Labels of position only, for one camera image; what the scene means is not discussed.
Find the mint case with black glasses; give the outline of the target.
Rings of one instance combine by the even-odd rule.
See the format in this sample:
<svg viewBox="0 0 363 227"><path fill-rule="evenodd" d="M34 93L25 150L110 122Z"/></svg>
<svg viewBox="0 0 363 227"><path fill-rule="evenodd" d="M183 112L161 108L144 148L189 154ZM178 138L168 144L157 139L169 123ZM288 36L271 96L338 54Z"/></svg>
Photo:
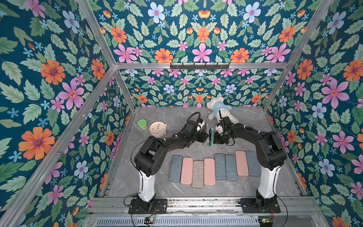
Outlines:
<svg viewBox="0 0 363 227"><path fill-rule="evenodd" d="M206 147L214 146L214 136L215 136L215 130L213 128L209 128L208 140L206 141L206 144L205 144Z"/></svg>

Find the mint case with white glasses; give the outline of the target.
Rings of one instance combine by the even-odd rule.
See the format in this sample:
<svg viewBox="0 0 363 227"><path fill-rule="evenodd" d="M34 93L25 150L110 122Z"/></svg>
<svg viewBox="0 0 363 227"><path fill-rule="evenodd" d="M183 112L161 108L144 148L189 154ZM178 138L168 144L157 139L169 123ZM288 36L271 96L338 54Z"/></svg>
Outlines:
<svg viewBox="0 0 363 227"><path fill-rule="evenodd" d="M215 154L215 175L219 181L226 180L226 156L225 154Z"/></svg>

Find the pink case with purple glasses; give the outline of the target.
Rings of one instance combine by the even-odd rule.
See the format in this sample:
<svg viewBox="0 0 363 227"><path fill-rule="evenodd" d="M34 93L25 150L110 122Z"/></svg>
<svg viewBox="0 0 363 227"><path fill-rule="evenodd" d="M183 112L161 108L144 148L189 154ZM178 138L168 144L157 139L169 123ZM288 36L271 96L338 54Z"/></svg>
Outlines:
<svg viewBox="0 0 363 227"><path fill-rule="evenodd" d="M238 176L249 176L248 162L245 151L236 151L236 168Z"/></svg>

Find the grey case with yellow glasses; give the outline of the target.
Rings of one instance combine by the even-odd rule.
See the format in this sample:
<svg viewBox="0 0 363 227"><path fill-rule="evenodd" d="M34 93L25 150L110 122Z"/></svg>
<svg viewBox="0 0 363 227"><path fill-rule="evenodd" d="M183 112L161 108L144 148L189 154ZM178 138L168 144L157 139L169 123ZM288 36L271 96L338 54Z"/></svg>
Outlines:
<svg viewBox="0 0 363 227"><path fill-rule="evenodd" d="M228 181L238 181L237 165L235 155L226 154L226 179Z"/></svg>

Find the grey case with olive glasses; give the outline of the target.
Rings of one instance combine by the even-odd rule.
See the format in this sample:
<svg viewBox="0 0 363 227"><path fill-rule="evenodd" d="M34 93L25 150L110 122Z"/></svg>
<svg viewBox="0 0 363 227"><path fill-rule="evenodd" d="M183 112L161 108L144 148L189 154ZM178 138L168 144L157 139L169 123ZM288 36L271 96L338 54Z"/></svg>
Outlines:
<svg viewBox="0 0 363 227"><path fill-rule="evenodd" d="M183 157L179 155L174 155L172 158L169 181L170 182L180 182L182 174L182 161Z"/></svg>

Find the grey case with black sunglasses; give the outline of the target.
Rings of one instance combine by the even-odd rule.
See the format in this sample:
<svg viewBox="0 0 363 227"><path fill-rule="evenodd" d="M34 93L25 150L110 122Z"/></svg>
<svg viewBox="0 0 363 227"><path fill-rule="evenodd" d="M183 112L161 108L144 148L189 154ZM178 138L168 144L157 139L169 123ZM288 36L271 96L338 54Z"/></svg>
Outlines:
<svg viewBox="0 0 363 227"><path fill-rule="evenodd" d="M193 188L204 187L204 162L201 160L193 161L192 187Z"/></svg>

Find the pink case with brown sunglasses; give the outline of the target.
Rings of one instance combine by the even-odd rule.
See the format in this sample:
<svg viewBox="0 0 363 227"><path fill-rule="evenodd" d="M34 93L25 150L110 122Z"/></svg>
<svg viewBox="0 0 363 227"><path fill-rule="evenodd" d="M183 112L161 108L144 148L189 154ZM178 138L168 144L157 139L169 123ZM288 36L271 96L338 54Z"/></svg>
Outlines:
<svg viewBox="0 0 363 227"><path fill-rule="evenodd" d="M191 185L193 178L193 158L185 157L182 160L181 179L182 184Z"/></svg>

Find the grey case with red glasses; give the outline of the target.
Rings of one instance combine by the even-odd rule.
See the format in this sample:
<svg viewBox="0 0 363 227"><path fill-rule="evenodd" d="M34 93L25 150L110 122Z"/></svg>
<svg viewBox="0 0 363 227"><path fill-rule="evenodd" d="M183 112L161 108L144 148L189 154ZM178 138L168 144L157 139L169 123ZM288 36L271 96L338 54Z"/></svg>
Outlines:
<svg viewBox="0 0 363 227"><path fill-rule="evenodd" d="M250 177L260 177L261 166L258 162L257 155L255 151L246 151L247 166L249 170Z"/></svg>

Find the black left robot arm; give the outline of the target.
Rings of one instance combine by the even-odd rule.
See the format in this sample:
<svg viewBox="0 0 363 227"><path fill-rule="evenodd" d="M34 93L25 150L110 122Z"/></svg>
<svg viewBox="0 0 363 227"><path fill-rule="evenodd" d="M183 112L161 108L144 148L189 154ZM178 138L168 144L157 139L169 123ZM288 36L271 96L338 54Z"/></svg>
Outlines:
<svg viewBox="0 0 363 227"><path fill-rule="evenodd" d="M139 201L150 203L155 199L155 175L160 170L168 152L188 148L195 142L203 143L208 136L206 123L199 118L196 121L186 121L184 127L171 137L148 137L135 155L133 164L141 180L140 192L137 195Z"/></svg>

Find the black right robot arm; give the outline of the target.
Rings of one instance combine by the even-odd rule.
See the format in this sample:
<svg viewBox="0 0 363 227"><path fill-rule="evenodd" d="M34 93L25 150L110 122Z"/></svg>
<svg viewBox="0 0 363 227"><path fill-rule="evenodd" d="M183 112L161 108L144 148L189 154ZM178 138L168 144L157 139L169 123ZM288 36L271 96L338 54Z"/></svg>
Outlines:
<svg viewBox="0 0 363 227"><path fill-rule="evenodd" d="M278 134L274 131L259 131L241 123L234 124L228 116L223 117L217 124L214 143L233 146L235 139L250 142L256 148L257 160L261 165L260 185L256 196L263 200L276 198L278 175L287 159L287 153Z"/></svg>

